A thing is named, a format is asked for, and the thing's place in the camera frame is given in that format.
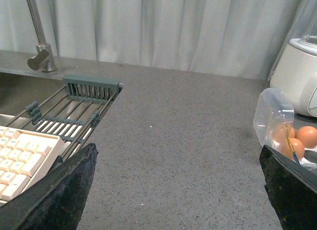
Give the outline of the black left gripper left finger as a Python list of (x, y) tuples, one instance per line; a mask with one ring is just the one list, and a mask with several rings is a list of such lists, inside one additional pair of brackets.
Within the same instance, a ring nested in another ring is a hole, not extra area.
[(93, 182), (97, 148), (90, 143), (0, 208), (2, 230), (74, 230)]

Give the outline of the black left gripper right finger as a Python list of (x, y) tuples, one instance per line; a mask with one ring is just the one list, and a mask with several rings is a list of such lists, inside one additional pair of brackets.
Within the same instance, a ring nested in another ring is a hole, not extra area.
[(284, 230), (317, 228), (317, 171), (308, 170), (270, 146), (259, 157), (265, 190)]

